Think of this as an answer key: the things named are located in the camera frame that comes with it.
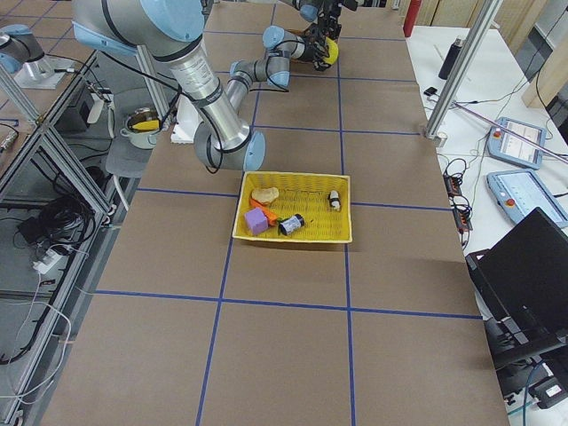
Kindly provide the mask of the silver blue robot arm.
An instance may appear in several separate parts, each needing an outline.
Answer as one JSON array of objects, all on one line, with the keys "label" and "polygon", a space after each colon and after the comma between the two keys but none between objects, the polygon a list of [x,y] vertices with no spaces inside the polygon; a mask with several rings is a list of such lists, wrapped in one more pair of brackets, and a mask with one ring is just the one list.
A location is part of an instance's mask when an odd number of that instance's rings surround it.
[{"label": "silver blue robot arm", "polygon": [[166,65],[202,122],[193,140],[194,151],[210,172],[219,169],[256,171],[264,161],[265,137],[239,116],[242,100],[253,83],[287,91],[291,61],[310,63],[318,71],[335,64],[344,1],[291,1],[309,27],[293,32],[271,25],[263,33],[266,56],[232,63],[230,79],[222,84],[202,46],[210,1],[76,1],[75,38],[94,50],[134,55],[144,46]]}]

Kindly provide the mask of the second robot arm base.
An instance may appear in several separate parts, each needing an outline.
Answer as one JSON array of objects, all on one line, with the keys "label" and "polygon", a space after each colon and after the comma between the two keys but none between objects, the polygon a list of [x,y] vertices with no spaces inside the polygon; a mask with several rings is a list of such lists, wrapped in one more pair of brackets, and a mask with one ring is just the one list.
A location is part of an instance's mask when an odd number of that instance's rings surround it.
[{"label": "second robot arm base", "polygon": [[31,29],[23,24],[1,28],[1,65],[22,89],[55,90],[63,78]]}]

